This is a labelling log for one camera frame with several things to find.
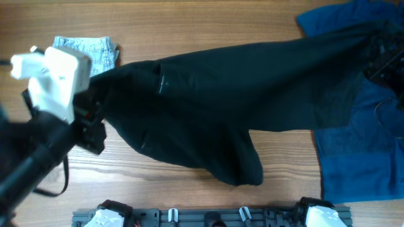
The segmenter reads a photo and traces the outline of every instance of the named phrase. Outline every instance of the wood grain surface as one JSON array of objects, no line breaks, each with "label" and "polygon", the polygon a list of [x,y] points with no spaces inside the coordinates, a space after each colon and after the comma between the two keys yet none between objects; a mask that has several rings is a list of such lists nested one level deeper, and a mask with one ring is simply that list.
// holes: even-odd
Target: wood grain surface
[{"label": "wood grain surface", "polygon": [[[295,17],[343,1],[138,1],[79,4],[21,0],[0,4],[0,58],[50,46],[56,35],[110,36],[122,47],[122,64],[196,50],[301,37]],[[27,120],[20,97],[26,81],[0,68],[0,102],[10,119]],[[154,161],[133,151],[107,124],[100,156],[80,148],[69,153],[70,185],[58,198],[30,195],[17,209],[19,226],[70,226],[73,211],[93,209],[106,199],[137,208],[228,208],[293,205],[302,196],[320,197],[320,169],[310,131],[251,131],[264,167],[259,187],[233,187],[206,170]],[[59,166],[41,183],[61,190]],[[357,202],[354,226],[401,226],[404,201]]]}]

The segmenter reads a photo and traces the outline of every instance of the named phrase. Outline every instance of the white plastic part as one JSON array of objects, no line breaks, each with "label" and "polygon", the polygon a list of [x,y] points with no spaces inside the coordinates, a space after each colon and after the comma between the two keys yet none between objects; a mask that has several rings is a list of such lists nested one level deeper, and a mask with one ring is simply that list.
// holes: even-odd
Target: white plastic part
[{"label": "white plastic part", "polygon": [[99,209],[84,227],[123,227],[124,218],[115,211]]},{"label": "white plastic part", "polygon": [[91,60],[66,47],[48,47],[45,55],[19,54],[11,58],[12,77],[30,78],[32,105],[68,124],[74,121],[73,97],[90,83]]},{"label": "white plastic part", "polygon": [[328,207],[309,207],[306,216],[307,227],[347,227],[338,216],[338,212]]}]

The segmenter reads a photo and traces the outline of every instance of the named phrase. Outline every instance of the light blue denim fabric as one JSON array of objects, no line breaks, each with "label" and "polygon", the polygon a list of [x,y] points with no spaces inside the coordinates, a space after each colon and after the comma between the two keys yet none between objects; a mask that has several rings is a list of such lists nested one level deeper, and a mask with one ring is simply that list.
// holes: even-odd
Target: light blue denim fabric
[{"label": "light blue denim fabric", "polygon": [[115,67],[119,50],[109,37],[66,38],[56,36],[53,47],[69,47],[86,54],[92,60],[91,75],[95,76]]}]

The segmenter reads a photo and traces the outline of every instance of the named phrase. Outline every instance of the denim cloth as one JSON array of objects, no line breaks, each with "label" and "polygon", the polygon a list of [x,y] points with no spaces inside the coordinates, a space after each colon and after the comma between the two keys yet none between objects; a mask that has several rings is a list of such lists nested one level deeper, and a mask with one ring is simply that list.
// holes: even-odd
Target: denim cloth
[{"label": "denim cloth", "polygon": [[[382,1],[356,0],[324,6],[297,17],[308,37],[372,20],[390,20],[402,26],[404,4],[396,7]],[[364,80],[348,125],[314,131],[323,199],[341,203],[404,198],[403,141],[381,127],[375,118],[375,108],[389,97],[395,97],[391,90]],[[394,121],[404,125],[404,117]]]},{"label": "denim cloth", "polygon": [[56,36],[53,47],[69,47],[86,54],[92,60],[91,75],[95,76],[115,67],[119,50],[109,37],[66,38]]}]

